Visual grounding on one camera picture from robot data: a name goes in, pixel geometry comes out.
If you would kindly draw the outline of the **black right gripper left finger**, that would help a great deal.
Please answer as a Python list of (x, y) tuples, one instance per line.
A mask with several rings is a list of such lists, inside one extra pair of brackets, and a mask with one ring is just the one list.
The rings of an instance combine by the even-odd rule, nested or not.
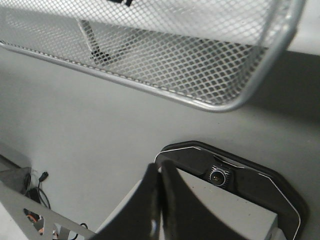
[(147, 166), (142, 181), (119, 213), (92, 240), (158, 240), (160, 236), (160, 173)]

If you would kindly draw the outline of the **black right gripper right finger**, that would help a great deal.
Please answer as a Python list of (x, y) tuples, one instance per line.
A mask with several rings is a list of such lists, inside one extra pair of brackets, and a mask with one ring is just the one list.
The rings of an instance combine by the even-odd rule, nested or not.
[(172, 161), (161, 164), (165, 199), (163, 227), (166, 240), (241, 240), (238, 232), (216, 217), (185, 183)]

